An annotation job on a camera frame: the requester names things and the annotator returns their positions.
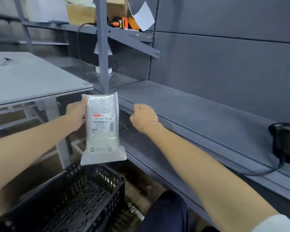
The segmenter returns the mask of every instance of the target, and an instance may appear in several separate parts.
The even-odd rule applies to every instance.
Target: barcode
[[[114,131],[114,121],[111,121],[111,122],[109,123],[109,131],[110,131],[110,132]]]
[[[94,124],[108,124],[108,121],[103,121],[103,120],[95,120],[93,121]]]

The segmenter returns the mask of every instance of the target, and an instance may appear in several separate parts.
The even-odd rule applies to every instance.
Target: person's left arm
[[[87,98],[69,104],[64,116],[0,139],[0,189],[84,123]]]

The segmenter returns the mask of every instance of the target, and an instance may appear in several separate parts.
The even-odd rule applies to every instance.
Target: white sleeve
[[[290,232],[290,219],[285,215],[275,215],[257,225],[252,232]]]

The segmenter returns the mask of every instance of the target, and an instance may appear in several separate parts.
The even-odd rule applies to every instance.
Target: hand
[[[144,134],[152,125],[161,125],[154,109],[145,104],[134,104],[134,114],[130,117],[130,120],[133,126]]]
[[[83,96],[80,102],[67,105],[66,116],[69,117],[74,131],[78,130],[85,122],[84,114],[87,107],[87,96]]]

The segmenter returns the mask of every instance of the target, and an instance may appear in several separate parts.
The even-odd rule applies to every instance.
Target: table leg
[[[44,100],[45,111],[48,118],[48,121],[52,121],[58,117],[60,117],[59,108],[57,104],[57,100],[55,97],[47,98]],[[59,153],[59,158],[61,161],[62,168],[66,168],[71,164],[69,149],[66,139],[61,140],[57,143],[56,148]]]

